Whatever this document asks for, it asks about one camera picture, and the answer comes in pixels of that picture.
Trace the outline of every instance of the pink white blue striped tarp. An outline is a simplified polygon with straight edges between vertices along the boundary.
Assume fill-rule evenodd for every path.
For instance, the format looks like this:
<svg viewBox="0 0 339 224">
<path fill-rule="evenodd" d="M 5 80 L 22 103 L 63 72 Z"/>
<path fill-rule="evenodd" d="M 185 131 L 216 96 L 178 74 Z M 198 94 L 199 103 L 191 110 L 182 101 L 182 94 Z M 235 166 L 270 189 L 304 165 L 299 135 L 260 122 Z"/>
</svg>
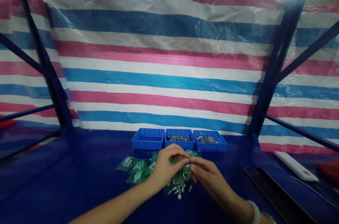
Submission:
<svg viewBox="0 0 339 224">
<path fill-rule="evenodd" d="M 8 34 L 36 55 L 19 0 L 3 2 L 10 5 L 10 16 L 0 13 L 10 26 Z M 246 134 L 283 15 L 273 0 L 29 2 L 79 115 L 75 122 L 88 129 L 191 128 Z M 333 25 L 338 12 L 336 7 L 305 8 L 286 64 Z M 269 109 L 334 142 L 339 139 L 338 45 L 336 38 L 284 79 Z M 32 100 L 47 103 L 42 77 L 6 57 L 0 61 L 1 77 L 7 78 L 0 85 L 5 96 L 1 113 L 27 109 Z M 41 126 L 46 118 L 55 119 L 53 114 L 40 117 L 36 122 Z M 265 151 L 333 154 L 268 121 L 260 143 Z"/>
</svg>

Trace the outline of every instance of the blue table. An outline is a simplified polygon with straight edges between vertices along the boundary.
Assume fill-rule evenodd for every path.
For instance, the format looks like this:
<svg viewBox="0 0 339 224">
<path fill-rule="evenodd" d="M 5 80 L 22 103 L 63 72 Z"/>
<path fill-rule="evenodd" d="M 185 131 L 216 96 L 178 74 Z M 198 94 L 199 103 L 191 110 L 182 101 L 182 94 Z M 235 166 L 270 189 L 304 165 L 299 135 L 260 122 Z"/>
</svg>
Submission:
<svg viewBox="0 0 339 224">
<path fill-rule="evenodd" d="M 116 171 L 127 155 L 149 158 L 151 151 L 133 150 L 134 132 L 76 130 L 0 169 L 0 223 L 67 223 L 129 189 L 128 174 Z M 225 136 L 225 153 L 203 153 L 216 163 L 241 197 L 283 223 L 245 173 L 264 168 L 318 223 L 338 223 L 339 213 L 307 187 L 291 178 L 272 156 L 244 136 Z M 126 223 L 232 223 L 201 185 L 181 200 L 161 191 Z"/>
</svg>

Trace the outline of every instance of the white device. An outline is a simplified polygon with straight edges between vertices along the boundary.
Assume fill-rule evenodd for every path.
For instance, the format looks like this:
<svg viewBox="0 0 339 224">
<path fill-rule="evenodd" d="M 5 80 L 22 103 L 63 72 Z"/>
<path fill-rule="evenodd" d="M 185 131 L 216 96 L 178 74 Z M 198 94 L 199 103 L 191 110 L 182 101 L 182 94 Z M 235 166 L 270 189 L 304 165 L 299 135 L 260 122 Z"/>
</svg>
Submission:
<svg viewBox="0 0 339 224">
<path fill-rule="evenodd" d="M 319 182 L 319 179 L 314 174 L 304 168 L 298 161 L 289 156 L 287 153 L 274 152 L 274 155 L 288 166 L 300 179 L 309 182 Z"/>
</svg>

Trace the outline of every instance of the metal rack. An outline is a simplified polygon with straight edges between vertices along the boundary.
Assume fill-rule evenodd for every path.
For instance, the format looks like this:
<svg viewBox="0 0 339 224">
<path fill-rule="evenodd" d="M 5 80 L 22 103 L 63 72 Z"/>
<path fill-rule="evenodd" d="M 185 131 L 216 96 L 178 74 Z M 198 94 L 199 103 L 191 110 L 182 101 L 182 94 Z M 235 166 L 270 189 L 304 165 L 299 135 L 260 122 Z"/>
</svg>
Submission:
<svg viewBox="0 0 339 224">
<path fill-rule="evenodd" d="M 60 134 L 67 133 L 68 131 L 73 130 L 71 115 L 67 107 L 67 95 L 57 77 L 57 74 L 51 64 L 46 49 L 40 39 L 37 27 L 34 24 L 33 18 L 30 13 L 28 1 L 21 0 L 21 3 L 24 8 L 30 32 L 36 45 L 36 51 L 40 63 L 37 63 L 35 60 L 29 57 L 25 52 L 23 52 L 18 46 L 16 46 L 3 34 L 0 34 L 0 43 L 11 50 L 13 53 L 15 53 L 18 57 L 23 59 L 26 63 L 28 63 L 31 67 L 36 69 L 45 77 L 53 104 L 1 117 L 0 122 L 54 108 L 61 126 L 61 129 L 58 132 Z M 274 43 L 273 51 L 269 60 L 268 69 L 266 71 L 266 75 L 259 92 L 258 101 L 255 107 L 251 124 L 249 126 L 247 137 L 249 140 L 252 140 L 255 145 L 259 146 L 258 137 L 260 135 L 264 120 L 265 118 L 267 118 L 304 137 L 307 137 L 323 146 L 326 146 L 331 150 L 339 152 L 339 145 L 267 114 L 276 85 L 286 76 L 288 76 L 294 69 L 301 65 L 304 61 L 311 57 L 315 52 L 321 49 L 332 38 L 339 34 L 339 22 L 336 22 L 321 37 L 319 37 L 318 40 L 311 44 L 297 59 L 295 59 L 288 67 L 281 71 L 304 4 L 305 0 L 288 0 L 288 3 L 285 5 L 285 13 L 281 22 L 281 26 L 279 27 L 279 30 L 277 32 L 276 41 Z M 10 158 L 31 146 L 32 145 L 28 145 L 24 149 L 8 155 L 6 158 Z"/>
</svg>

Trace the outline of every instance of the blue plastic bin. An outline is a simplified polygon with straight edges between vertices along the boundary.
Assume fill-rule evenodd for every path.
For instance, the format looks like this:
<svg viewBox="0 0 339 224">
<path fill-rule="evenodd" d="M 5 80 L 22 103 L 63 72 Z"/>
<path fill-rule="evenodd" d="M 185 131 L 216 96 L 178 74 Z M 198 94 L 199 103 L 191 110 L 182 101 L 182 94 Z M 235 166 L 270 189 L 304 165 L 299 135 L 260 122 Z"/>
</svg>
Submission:
<svg viewBox="0 0 339 224">
<path fill-rule="evenodd" d="M 170 141 L 167 138 L 168 136 L 190 136 L 190 141 Z M 195 140 L 192 131 L 188 129 L 166 129 L 165 147 L 173 143 L 181 146 L 184 150 L 193 150 Z"/>
<path fill-rule="evenodd" d="M 132 138 L 133 149 L 161 150 L 164 136 L 164 129 L 140 128 Z"/>
<path fill-rule="evenodd" d="M 206 130 L 193 130 L 194 139 L 197 144 L 197 151 L 202 152 L 224 152 L 226 150 L 227 143 L 225 139 L 217 131 Z M 212 136 L 219 143 L 199 143 L 198 136 Z"/>
</svg>

